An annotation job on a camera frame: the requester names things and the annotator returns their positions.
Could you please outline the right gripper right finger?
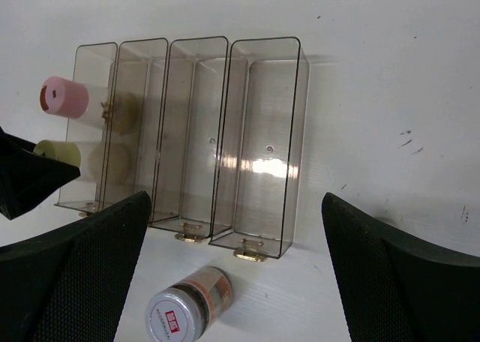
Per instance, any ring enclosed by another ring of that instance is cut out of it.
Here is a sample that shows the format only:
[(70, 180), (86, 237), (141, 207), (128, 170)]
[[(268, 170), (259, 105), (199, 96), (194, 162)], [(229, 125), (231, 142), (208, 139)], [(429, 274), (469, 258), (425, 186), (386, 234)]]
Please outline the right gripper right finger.
[(430, 243), (333, 193), (322, 220), (352, 341), (478, 341), (479, 258)]

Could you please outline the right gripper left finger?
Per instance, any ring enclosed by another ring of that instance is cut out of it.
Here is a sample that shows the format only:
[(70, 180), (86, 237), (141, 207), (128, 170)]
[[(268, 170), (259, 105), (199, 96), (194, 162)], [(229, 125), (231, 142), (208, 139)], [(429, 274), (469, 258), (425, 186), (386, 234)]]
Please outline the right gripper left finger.
[(141, 191), (1, 248), (2, 341), (113, 341), (152, 202)]

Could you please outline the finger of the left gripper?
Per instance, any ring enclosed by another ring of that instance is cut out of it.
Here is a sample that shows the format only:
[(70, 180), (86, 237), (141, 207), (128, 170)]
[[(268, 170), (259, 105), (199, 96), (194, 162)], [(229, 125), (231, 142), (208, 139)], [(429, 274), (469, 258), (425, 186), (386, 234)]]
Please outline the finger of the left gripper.
[(1, 132), (1, 214), (13, 220), (42, 203), (80, 169), (34, 153), (35, 144)]

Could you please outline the yellow cap spice bottle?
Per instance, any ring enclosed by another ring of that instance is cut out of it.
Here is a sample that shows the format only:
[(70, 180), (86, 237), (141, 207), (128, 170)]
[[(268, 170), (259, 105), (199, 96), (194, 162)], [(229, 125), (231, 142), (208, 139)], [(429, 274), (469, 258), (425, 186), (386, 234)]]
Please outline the yellow cap spice bottle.
[(121, 184), (131, 172), (131, 153), (121, 143), (62, 142), (42, 140), (34, 153), (78, 167), (83, 182), (100, 183), (106, 178), (108, 185)]

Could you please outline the pink cap spice bottle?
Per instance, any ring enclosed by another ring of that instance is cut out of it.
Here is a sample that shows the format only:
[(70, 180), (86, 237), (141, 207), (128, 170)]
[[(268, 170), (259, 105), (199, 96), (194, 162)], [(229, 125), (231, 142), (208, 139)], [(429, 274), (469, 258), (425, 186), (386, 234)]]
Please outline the pink cap spice bottle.
[(49, 77), (40, 89), (40, 107), (99, 130), (111, 128), (123, 135), (136, 128), (140, 115), (137, 97), (129, 92), (113, 93), (107, 86)]

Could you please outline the red label spice jar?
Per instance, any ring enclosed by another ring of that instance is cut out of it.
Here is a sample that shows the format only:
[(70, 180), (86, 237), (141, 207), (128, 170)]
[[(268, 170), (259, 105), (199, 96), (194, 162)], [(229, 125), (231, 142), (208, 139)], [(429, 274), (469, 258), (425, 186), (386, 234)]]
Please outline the red label spice jar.
[(225, 273), (205, 266), (154, 295), (145, 310), (152, 341), (198, 341), (233, 302)]

